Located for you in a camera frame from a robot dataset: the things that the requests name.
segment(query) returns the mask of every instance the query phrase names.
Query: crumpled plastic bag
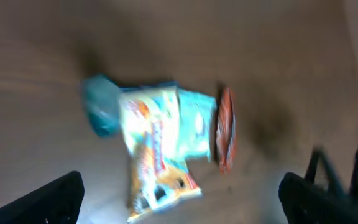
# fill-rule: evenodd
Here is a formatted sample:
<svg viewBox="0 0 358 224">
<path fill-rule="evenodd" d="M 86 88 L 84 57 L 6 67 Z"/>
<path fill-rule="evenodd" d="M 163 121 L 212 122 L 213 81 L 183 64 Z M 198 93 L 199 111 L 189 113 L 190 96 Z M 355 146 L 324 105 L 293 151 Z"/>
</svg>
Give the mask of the crumpled plastic bag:
<svg viewBox="0 0 358 224">
<path fill-rule="evenodd" d="M 135 222 L 201 195 L 185 162 L 176 162 L 180 124 L 177 88 L 123 93 L 119 100 L 124 141 L 132 156 L 130 215 Z"/>
<path fill-rule="evenodd" d="M 118 98 L 121 90 L 105 75 L 83 82 L 83 100 L 89 122 L 98 136 L 120 131 Z"/>
<path fill-rule="evenodd" d="M 179 89 L 180 132 L 175 159 L 211 160 L 209 135 L 212 116 L 216 109 L 215 98 L 201 93 Z"/>
</svg>

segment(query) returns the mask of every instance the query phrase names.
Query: wood grain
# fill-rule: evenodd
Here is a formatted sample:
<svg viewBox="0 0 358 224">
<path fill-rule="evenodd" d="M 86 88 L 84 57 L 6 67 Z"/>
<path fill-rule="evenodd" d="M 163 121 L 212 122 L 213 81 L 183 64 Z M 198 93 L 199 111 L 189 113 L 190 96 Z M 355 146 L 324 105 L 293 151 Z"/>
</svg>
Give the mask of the wood grain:
<svg viewBox="0 0 358 224">
<path fill-rule="evenodd" d="M 141 223 L 285 223 L 278 183 L 313 144 L 349 180 L 356 68 L 340 0 L 0 0 L 0 207 L 78 170 L 79 222 L 126 222 L 125 144 L 98 138 L 81 102 L 81 80 L 104 72 L 236 94 L 232 173 L 191 161 L 204 196 Z"/>
</svg>

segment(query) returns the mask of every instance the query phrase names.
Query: colorful packaging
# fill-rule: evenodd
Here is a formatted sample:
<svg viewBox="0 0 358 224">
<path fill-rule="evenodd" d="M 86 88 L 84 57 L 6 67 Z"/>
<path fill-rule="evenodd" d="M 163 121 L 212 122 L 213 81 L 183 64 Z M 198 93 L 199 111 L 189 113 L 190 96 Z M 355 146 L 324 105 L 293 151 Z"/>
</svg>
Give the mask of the colorful packaging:
<svg viewBox="0 0 358 224">
<path fill-rule="evenodd" d="M 123 93 L 121 127 L 132 155 L 128 222 L 201 195 L 185 162 L 175 155 L 179 130 L 176 87 Z"/>
<path fill-rule="evenodd" d="M 131 155 L 142 135 L 151 131 L 151 124 L 160 122 L 162 151 L 167 158 L 174 157 L 180 122 L 175 86 L 123 93 L 119 106 L 121 129 Z"/>
<path fill-rule="evenodd" d="M 178 91 L 180 104 L 180 132 L 175 159 L 211 159 L 209 130 L 216 109 L 215 98 L 201 93 Z"/>
<path fill-rule="evenodd" d="M 223 174 L 231 171 L 237 148 L 233 97 L 233 91 L 225 88 L 219 105 L 216 146 L 218 148 L 219 167 Z"/>
</svg>

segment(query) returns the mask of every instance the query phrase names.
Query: blue plastic bag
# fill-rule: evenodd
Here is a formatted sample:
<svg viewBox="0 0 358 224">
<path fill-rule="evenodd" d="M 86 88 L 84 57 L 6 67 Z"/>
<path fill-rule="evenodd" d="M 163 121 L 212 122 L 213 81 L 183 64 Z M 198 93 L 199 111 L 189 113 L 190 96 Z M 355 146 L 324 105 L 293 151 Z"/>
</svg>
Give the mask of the blue plastic bag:
<svg viewBox="0 0 358 224">
<path fill-rule="evenodd" d="M 215 98 L 179 89 L 180 130 L 177 160 L 207 157 L 210 161 L 209 130 L 216 109 Z"/>
<path fill-rule="evenodd" d="M 86 114 L 98 136 L 106 137 L 121 130 L 118 98 L 120 88 L 105 75 L 97 75 L 83 82 Z"/>
</svg>

